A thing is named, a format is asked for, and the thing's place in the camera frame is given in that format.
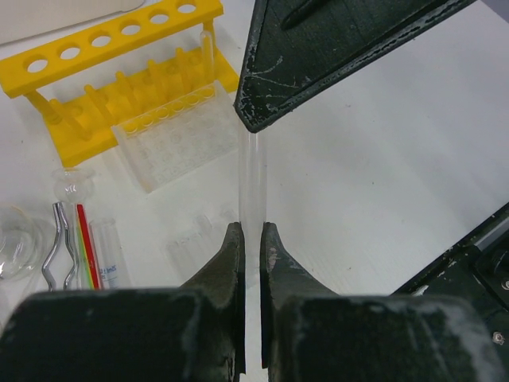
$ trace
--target transparent tray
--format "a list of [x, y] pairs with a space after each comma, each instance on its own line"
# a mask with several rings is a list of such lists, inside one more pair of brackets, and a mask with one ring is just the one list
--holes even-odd
[[156, 188], [238, 146], [238, 117], [219, 81], [112, 130], [142, 188]]

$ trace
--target test tube rack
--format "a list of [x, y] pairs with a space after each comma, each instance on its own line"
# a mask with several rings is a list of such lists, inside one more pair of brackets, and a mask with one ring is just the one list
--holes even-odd
[[[239, 77], [216, 47], [214, 19], [220, 0], [162, 0], [110, 21], [0, 60], [0, 84], [10, 98], [24, 96], [41, 113], [62, 165], [72, 167], [117, 145], [120, 124], [218, 80], [227, 92]], [[90, 84], [67, 102], [47, 100], [37, 89], [113, 57], [203, 24], [212, 41], [101, 88]]]

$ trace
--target white tabletop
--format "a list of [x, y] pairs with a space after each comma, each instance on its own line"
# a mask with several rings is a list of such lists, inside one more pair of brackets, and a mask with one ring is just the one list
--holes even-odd
[[[253, 3], [223, 0], [216, 22], [238, 70]], [[0, 57], [84, 26], [0, 46]], [[340, 294], [389, 294], [508, 202], [508, 42], [509, 24], [476, 2], [269, 128], [267, 218], [318, 280]], [[72, 98], [173, 55], [156, 44], [44, 92]], [[49, 134], [23, 99], [0, 94], [0, 115], [0, 201], [51, 223], [60, 162]], [[177, 285], [165, 243], [196, 214], [238, 204], [237, 153], [149, 195], [118, 149], [82, 166], [97, 173], [89, 216], [117, 220], [136, 287]], [[11, 306], [20, 288], [4, 286]]]

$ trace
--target table surface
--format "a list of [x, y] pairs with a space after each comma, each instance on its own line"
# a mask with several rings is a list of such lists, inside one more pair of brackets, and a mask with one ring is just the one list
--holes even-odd
[[[253, 3], [223, 0], [216, 22], [218, 46], [237, 70]], [[2, 45], [0, 58], [85, 26]], [[390, 294], [508, 202], [508, 39], [509, 24], [476, 2], [264, 133], [267, 219], [323, 284], [340, 294]], [[43, 92], [70, 99], [86, 83], [112, 81], [119, 68], [135, 72], [147, 57], [172, 56], [170, 48], [164, 39]], [[51, 173], [60, 161], [49, 133], [24, 99], [0, 94], [0, 115], [0, 201], [51, 224]], [[81, 166], [96, 172], [89, 216], [117, 220], [136, 287], [178, 285], [165, 244], [194, 216], [238, 205], [236, 152], [151, 194], [132, 180], [118, 148]], [[56, 265], [60, 273], [68, 261]], [[11, 308], [23, 288], [3, 285]]]

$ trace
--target rack hole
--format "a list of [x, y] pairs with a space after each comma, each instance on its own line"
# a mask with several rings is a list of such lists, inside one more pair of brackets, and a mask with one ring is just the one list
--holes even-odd
[[122, 34], [125, 34], [126, 36], [132, 36], [133, 34], [138, 33], [140, 29], [140, 25], [132, 21], [122, 28]]
[[168, 20], [169, 20], [168, 14], [162, 11], [158, 11], [150, 17], [150, 22], [152, 22], [153, 24], [164, 24]]
[[26, 66], [26, 70], [29, 73], [37, 73], [48, 66], [48, 60], [44, 57], [36, 57], [32, 59]]
[[71, 60], [80, 54], [80, 47], [77, 45], [70, 46], [60, 52], [60, 58], [62, 60]]
[[191, 14], [196, 10], [196, 6], [191, 2], [182, 2], [177, 9], [181, 14]]
[[108, 45], [110, 41], [111, 41], [110, 36], [108, 36], [107, 34], [100, 34], [99, 36], [94, 37], [92, 39], [91, 45], [95, 46], [96, 48], [101, 48], [103, 46]]

